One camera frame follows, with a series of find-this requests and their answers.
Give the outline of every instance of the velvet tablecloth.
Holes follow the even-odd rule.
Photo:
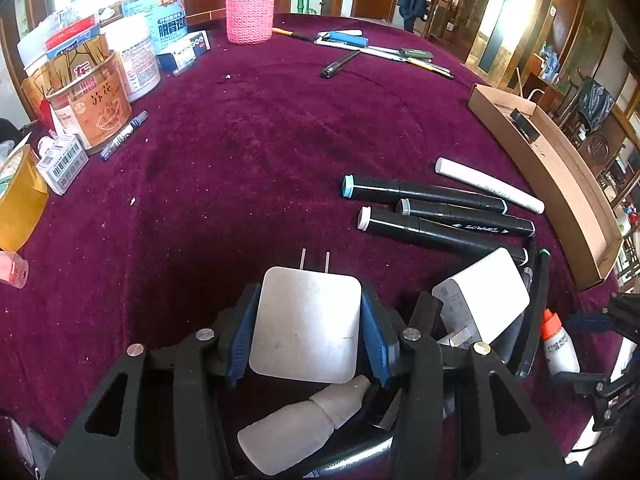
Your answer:
[[[481,81],[417,36],[373,23],[277,15],[278,27],[315,35],[361,28],[370,43],[431,50],[454,80],[360,55],[336,77],[319,72],[345,52],[284,36],[235,46],[223,27],[211,50],[134,104],[148,120],[104,163],[92,156],[65,196],[53,195],[20,252],[23,290],[0,286],[0,408],[54,439],[133,342],[177,343],[235,304],[273,266],[370,280],[407,316],[421,290],[476,258],[358,231],[361,203],[340,197],[344,174],[461,187],[434,172],[444,156],[530,192],[491,133],[468,110]],[[548,307],[561,317],[607,304],[606,283],[579,293],[546,216],[536,224],[552,254]],[[610,372],[615,334],[574,338],[583,370]],[[584,429],[583,400],[553,385],[539,352],[526,383],[563,452]],[[271,401],[278,407],[278,400]],[[247,421],[266,415],[242,407]]]

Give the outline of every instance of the open cardboard box lid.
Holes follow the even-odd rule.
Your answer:
[[[514,108],[540,132],[532,144],[509,117]],[[534,102],[489,86],[476,85],[469,109],[545,203],[578,288],[603,282],[616,262],[622,235],[599,184],[564,133]]]

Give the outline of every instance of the orange container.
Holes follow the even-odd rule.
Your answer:
[[[117,56],[110,56],[63,89],[47,94],[65,133],[76,135],[89,152],[118,132],[131,117]]]
[[[27,144],[0,168],[0,178],[15,172],[0,198],[0,248],[5,251],[15,252],[26,243],[47,205],[49,188],[36,162]]]

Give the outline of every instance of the orange bottle cap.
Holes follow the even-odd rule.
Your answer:
[[[547,339],[551,339],[555,336],[560,329],[562,328],[562,323],[560,323],[560,318],[558,314],[554,314],[548,308],[545,309],[545,318],[542,326],[540,327],[540,335],[542,336],[543,341]]]

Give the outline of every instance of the blue jacket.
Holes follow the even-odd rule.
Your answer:
[[[407,18],[423,18],[427,13],[427,0],[398,0],[400,16]]]

